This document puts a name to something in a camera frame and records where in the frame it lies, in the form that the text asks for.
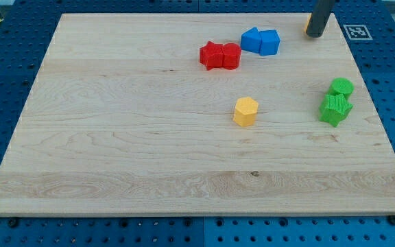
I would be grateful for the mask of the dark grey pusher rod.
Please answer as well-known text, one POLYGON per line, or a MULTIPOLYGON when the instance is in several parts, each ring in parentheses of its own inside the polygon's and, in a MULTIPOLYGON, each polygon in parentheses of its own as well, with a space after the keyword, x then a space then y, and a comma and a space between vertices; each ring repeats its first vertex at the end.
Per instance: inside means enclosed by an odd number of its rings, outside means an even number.
POLYGON ((323 35, 335 0, 317 0, 306 26, 306 34, 311 38, 323 35))

